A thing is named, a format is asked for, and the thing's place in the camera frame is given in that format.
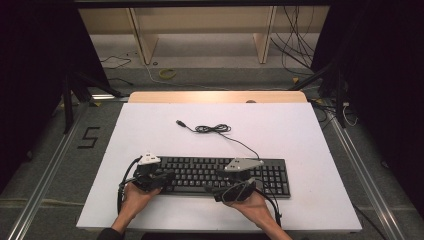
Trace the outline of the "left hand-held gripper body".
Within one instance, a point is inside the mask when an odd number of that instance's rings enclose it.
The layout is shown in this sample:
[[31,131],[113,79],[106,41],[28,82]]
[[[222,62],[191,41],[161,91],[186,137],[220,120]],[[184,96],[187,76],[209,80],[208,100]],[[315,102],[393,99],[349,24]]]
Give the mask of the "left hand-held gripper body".
[[160,163],[161,159],[152,153],[143,155],[133,174],[134,184],[145,192],[161,188],[167,182],[167,179],[156,177],[156,173],[161,171],[159,169]]

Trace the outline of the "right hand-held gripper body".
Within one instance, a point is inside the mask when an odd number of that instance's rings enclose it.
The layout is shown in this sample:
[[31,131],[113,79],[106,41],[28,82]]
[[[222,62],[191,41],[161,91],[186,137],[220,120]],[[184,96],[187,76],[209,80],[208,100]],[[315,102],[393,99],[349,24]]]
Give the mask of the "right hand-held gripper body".
[[234,178],[223,178],[229,186],[223,186],[221,195],[213,195],[216,202],[234,202],[246,200],[256,189],[256,178],[250,173],[255,168],[262,167],[264,162],[257,159],[234,158],[224,167],[224,171],[231,172]]

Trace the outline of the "black keyboard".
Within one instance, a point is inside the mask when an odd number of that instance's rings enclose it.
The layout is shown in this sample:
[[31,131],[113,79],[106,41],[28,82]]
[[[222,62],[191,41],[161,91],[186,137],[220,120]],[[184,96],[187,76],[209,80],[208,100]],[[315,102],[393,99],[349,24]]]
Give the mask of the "black keyboard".
[[[169,157],[160,156],[160,170],[173,170],[175,187],[165,195],[206,196],[204,186],[229,186],[216,170],[224,169],[230,158]],[[290,187],[284,159],[263,159],[262,167],[251,170],[256,186],[266,195],[276,198],[290,198]]]

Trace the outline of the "person's right hand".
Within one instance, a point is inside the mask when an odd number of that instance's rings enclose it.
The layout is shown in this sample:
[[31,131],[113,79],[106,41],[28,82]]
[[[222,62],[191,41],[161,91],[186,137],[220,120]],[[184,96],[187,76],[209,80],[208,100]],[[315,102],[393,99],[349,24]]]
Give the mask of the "person's right hand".
[[257,192],[252,193],[251,196],[244,201],[230,202],[228,206],[238,210],[261,229],[273,223],[273,218],[265,203],[265,199]]

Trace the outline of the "person's left hand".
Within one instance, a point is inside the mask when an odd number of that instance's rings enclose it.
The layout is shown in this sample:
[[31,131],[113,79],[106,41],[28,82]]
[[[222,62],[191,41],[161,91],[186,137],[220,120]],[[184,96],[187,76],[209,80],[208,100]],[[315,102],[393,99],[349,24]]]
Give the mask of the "person's left hand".
[[145,192],[133,183],[126,185],[124,189],[124,200],[119,211],[119,217],[131,221],[134,219],[153,199],[161,192],[161,188],[156,188],[151,191]]

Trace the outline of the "white table cover board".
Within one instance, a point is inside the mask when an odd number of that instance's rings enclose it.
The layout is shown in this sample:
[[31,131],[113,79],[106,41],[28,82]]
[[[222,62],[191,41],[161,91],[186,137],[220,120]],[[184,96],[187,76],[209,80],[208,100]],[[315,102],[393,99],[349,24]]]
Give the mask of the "white table cover board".
[[142,154],[284,159],[291,197],[278,202],[286,230],[358,232],[358,217],[308,103],[123,106],[77,222],[102,229],[117,216],[117,190]]

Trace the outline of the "light wooden table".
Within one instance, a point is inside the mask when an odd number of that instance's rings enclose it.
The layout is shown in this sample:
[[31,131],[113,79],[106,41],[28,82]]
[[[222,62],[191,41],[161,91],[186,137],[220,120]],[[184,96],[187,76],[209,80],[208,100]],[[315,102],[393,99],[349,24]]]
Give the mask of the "light wooden table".
[[129,103],[306,103],[301,91],[138,91]]

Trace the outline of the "black metal stand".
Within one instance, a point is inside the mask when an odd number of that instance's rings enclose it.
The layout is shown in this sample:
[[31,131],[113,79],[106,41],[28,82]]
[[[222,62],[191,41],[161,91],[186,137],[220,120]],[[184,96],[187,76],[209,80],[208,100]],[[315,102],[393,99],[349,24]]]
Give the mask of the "black metal stand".
[[340,70],[338,63],[330,62],[328,65],[323,67],[321,70],[315,72],[312,76],[306,78],[300,83],[295,84],[289,88],[289,91],[299,91],[304,87],[312,84],[316,80],[321,79],[321,85],[318,89],[320,97],[334,97],[335,106],[335,117],[338,123],[345,128],[345,120],[343,116],[343,74]]
[[117,98],[128,97],[128,94],[121,93],[111,88],[108,82],[102,83],[100,80],[96,80],[83,72],[75,71],[67,73],[62,81],[62,97],[65,111],[65,134],[71,130],[74,123],[71,94],[74,94],[80,102],[88,103],[92,99],[92,94],[88,90],[89,86],[94,86]]

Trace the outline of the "light wooden shelf unit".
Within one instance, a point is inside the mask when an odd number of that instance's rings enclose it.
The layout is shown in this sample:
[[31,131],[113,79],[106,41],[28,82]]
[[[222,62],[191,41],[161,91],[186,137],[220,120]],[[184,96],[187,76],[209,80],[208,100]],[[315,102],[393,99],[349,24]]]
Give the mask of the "light wooden shelf unit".
[[131,34],[144,64],[151,62],[160,34],[250,33],[258,61],[267,61],[271,35],[295,28],[319,33],[327,6],[105,8],[79,11],[91,34]]

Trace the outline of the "black curtain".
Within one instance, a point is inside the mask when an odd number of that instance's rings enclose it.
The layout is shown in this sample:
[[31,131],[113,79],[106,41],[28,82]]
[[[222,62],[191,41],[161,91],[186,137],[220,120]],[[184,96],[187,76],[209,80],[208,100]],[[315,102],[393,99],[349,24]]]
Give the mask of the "black curtain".
[[330,63],[367,7],[343,56],[347,96],[424,219],[424,0],[333,0],[312,69]]
[[0,193],[80,75],[109,84],[74,0],[0,0]]

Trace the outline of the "aluminium floor rail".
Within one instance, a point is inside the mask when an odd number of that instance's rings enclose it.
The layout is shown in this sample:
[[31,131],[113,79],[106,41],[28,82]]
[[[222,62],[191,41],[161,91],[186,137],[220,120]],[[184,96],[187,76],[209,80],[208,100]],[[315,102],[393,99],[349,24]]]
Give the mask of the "aluminium floor rail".
[[74,123],[69,128],[68,132],[62,136],[59,145],[55,149],[53,156],[50,158],[47,168],[44,170],[41,179],[38,181],[30,198],[26,201],[22,212],[15,221],[7,240],[24,240],[24,237],[34,220],[34,217],[41,206],[64,157],[69,149],[69,146],[75,136],[75,133],[80,125],[81,119],[88,110],[88,103],[81,103],[76,108]]
[[405,240],[400,225],[398,224],[395,215],[390,210],[389,205],[382,196],[377,184],[369,173],[366,165],[362,161],[353,141],[348,132],[338,122],[338,118],[334,116],[331,124],[345,150],[347,156],[356,172],[357,177],[378,217],[382,227],[386,233],[387,240]]

